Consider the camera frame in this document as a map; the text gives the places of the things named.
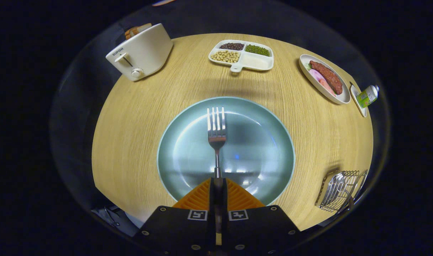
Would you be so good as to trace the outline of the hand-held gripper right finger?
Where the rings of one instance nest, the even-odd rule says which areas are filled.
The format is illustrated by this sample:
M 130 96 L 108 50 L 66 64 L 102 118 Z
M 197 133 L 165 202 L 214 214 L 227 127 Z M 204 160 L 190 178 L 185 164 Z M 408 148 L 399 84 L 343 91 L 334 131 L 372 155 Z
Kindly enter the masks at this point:
M 223 182 L 222 249 L 228 256 L 280 256 L 302 234 L 278 205 L 265 206 L 230 179 Z

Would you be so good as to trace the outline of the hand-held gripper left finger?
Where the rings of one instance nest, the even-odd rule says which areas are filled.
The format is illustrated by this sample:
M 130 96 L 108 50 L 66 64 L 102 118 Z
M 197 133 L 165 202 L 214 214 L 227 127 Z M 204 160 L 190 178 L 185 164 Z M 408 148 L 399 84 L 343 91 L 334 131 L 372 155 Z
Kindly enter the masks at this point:
M 158 206 L 132 241 L 156 256 L 208 256 L 216 247 L 215 186 L 205 183 L 206 210 Z

